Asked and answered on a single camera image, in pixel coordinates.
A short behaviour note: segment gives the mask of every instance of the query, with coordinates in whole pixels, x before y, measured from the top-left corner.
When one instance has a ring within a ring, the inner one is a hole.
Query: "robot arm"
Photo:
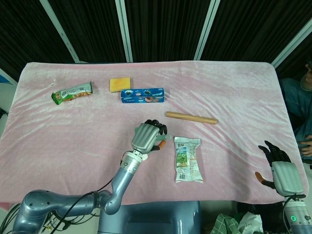
[[[124,192],[142,162],[143,154],[160,149],[154,143],[158,134],[163,133],[167,134],[167,127],[157,120],[148,120],[140,125],[132,140],[134,150],[127,152],[112,180],[112,193],[107,190],[94,191],[83,197],[60,195],[45,190],[28,193],[15,219],[13,234],[39,233],[49,212],[56,211],[59,216],[64,216],[79,199],[67,217],[88,215],[94,208],[103,209],[109,215],[115,214],[120,209]]]
[[[285,197],[284,210],[293,234],[312,233],[312,221],[306,204],[301,201],[304,198],[303,186],[299,171],[288,155],[277,146],[265,141],[268,149],[264,146],[259,148],[265,153],[271,166],[273,182],[263,179],[259,172],[255,175],[257,179]]]

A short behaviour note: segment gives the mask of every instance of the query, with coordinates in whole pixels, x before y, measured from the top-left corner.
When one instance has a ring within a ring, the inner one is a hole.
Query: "rolling pin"
[[[192,115],[176,113],[176,112],[171,112],[171,111],[166,112],[166,117],[185,119],[185,120],[196,121],[196,122],[201,122],[201,123],[209,123],[209,124],[217,124],[218,123],[218,120],[215,118],[192,116]]]

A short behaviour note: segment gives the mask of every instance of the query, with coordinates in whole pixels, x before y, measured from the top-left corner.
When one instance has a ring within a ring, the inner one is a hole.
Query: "robot finger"
[[[155,127],[159,128],[159,129],[161,128],[161,126],[162,126],[161,123],[155,124]]]
[[[285,151],[281,150],[281,154],[283,154],[284,162],[292,162],[287,153],[285,153]]]
[[[162,140],[158,145],[154,145],[151,149],[151,151],[160,150],[164,145],[166,144],[165,140]]]
[[[273,162],[274,161],[282,161],[281,155],[279,153],[281,150],[277,146],[271,144],[270,142],[268,142],[266,140],[264,141],[264,143],[269,147],[269,149],[271,151],[272,161]]]
[[[167,133],[168,133],[167,126],[166,125],[162,125],[162,128],[164,129],[164,134],[167,135]]]
[[[262,150],[264,152],[264,154],[267,157],[267,160],[268,160],[270,166],[272,166],[272,154],[271,154],[271,152],[266,147],[264,147],[262,145],[258,145],[258,147],[259,147],[260,150]]]
[[[274,183],[271,182],[271,181],[265,180],[259,172],[255,172],[255,177],[258,179],[258,181],[259,181],[261,184],[263,184],[263,185],[265,185],[265,186],[268,186],[268,187],[270,187],[271,189],[275,189]]]
[[[154,119],[150,124],[156,126],[157,124],[159,124],[159,122],[158,122],[158,120]]]
[[[167,127],[166,125],[161,125],[161,127],[159,128],[159,134],[167,134]]]

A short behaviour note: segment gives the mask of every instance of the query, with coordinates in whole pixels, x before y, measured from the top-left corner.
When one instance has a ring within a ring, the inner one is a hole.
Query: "blue box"
[[[157,103],[164,102],[163,88],[152,89],[123,89],[121,91],[122,103]]]

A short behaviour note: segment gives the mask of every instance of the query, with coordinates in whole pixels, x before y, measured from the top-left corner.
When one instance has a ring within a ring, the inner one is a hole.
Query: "chip bag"
[[[203,183],[197,158],[196,148],[200,145],[200,139],[175,137],[175,182],[196,181]]]
[[[75,98],[91,94],[92,94],[92,85],[91,82],[88,82],[69,89],[64,89],[52,93],[52,99],[57,105],[60,105],[63,101],[71,101]]]

